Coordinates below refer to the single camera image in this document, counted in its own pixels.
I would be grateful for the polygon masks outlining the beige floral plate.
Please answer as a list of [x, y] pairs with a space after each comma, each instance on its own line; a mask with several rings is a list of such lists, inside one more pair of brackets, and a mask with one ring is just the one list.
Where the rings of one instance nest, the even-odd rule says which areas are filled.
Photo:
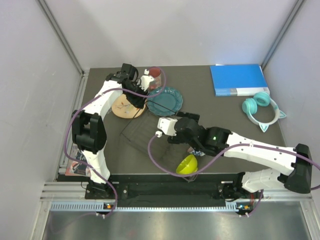
[[112, 104], [111, 110], [114, 115], [122, 119], [138, 118], [146, 110], [146, 105], [143, 108], [137, 108], [132, 105], [125, 94], [120, 95]]

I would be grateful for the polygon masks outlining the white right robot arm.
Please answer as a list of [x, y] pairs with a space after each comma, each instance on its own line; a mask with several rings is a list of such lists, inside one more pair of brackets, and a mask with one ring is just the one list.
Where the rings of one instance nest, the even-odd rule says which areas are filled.
[[299, 194], [309, 194], [312, 164], [305, 161], [310, 155], [307, 145], [279, 147], [255, 141], [221, 127], [199, 125], [200, 116], [178, 112], [176, 118], [163, 117], [157, 128], [170, 144], [188, 144], [201, 155], [237, 158], [263, 165], [264, 170], [242, 172], [233, 185], [239, 198], [264, 189], [285, 188]]

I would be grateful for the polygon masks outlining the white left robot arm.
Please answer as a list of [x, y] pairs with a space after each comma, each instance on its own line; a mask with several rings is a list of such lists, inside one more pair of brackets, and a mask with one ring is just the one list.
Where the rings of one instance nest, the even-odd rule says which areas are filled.
[[107, 75], [102, 88], [93, 100], [85, 104], [82, 110], [73, 112], [72, 142], [84, 155], [90, 171], [86, 199], [102, 200], [114, 196], [114, 187], [107, 182], [111, 173], [104, 155], [107, 143], [104, 117], [121, 95], [125, 95], [131, 105], [142, 109], [148, 95], [148, 88], [153, 81], [154, 78], [149, 75], [149, 70], [146, 69], [144, 75], [139, 76], [136, 67], [124, 63], [120, 71]]

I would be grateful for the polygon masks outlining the black wire dish rack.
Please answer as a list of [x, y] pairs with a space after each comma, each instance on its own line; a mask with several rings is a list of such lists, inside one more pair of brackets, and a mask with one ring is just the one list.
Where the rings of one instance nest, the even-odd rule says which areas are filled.
[[[152, 161], [148, 154], [148, 144], [158, 130], [158, 121], [158, 116], [146, 111], [141, 116], [130, 120], [119, 134], [121, 140], [140, 151], [149, 163]], [[170, 144], [168, 136], [163, 135], [155, 138], [151, 143], [150, 151], [161, 167], [174, 173], [179, 164], [189, 155], [189, 147], [187, 144]]]

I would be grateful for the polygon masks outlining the red blue patterned bowl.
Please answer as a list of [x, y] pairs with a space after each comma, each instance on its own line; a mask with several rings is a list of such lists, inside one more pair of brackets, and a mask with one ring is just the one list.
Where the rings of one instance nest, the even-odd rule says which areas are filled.
[[203, 157], [203, 156], [206, 155], [204, 152], [199, 151], [199, 150], [195, 150], [195, 149], [193, 149], [192, 147], [190, 147], [190, 148], [187, 150], [187, 152], [188, 152], [189, 154], [192, 154], [192, 155], [198, 156], [198, 157]]

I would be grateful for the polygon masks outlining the lime green bowl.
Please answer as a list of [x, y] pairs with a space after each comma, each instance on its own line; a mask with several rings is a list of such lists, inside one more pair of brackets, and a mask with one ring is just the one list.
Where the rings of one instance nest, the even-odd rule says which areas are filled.
[[195, 173], [198, 170], [197, 158], [190, 154], [178, 165], [176, 168], [176, 173], [180, 175], [189, 175]]

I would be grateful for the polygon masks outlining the teal scalloped plate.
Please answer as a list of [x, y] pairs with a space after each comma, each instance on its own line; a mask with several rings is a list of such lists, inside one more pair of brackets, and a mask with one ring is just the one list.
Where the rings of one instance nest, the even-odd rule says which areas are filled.
[[181, 93], [173, 87], [165, 87], [159, 94], [159, 89], [150, 92], [147, 99], [147, 107], [151, 113], [160, 117], [175, 115], [182, 107], [183, 97]]

